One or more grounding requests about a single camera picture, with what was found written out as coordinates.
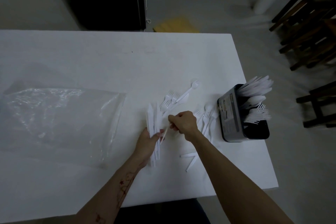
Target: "forearm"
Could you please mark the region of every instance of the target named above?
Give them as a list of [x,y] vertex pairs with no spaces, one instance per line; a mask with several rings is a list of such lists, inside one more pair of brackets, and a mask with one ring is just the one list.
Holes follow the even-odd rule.
[[193,144],[231,223],[292,223],[274,201],[200,132]]
[[71,224],[110,224],[140,171],[141,160],[133,155],[114,173],[111,179],[86,203]]

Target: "tattooed arm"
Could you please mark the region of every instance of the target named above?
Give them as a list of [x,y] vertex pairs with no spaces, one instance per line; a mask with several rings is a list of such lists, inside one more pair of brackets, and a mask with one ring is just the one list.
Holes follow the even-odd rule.
[[133,154],[112,178],[79,210],[69,224],[112,224],[138,172],[147,165],[159,134],[139,136]]

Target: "white cord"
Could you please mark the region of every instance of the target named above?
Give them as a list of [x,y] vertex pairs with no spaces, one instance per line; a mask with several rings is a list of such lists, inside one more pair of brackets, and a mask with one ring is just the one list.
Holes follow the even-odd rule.
[[147,19],[147,18],[146,18],[146,22],[147,22],[148,24],[150,24],[152,21],[151,21],[150,19]]

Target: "black pants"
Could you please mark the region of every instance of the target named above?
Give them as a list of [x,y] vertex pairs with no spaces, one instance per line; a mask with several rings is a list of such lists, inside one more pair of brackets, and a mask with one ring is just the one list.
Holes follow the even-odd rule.
[[119,210],[115,224],[125,223],[201,223],[210,224],[199,202],[193,199],[138,205]]

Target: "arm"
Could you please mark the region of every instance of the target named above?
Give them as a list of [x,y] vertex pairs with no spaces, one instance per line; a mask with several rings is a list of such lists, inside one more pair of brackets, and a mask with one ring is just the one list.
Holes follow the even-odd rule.
[[147,165],[160,134],[149,138],[145,128],[133,154],[74,216],[69,224],[113,223],[138,172]]
[[169,115],[170,128],[184,134],[197,150],[222,208],[231,223],[293,224],[281,208],[230,162],[198,130],[192,112]]

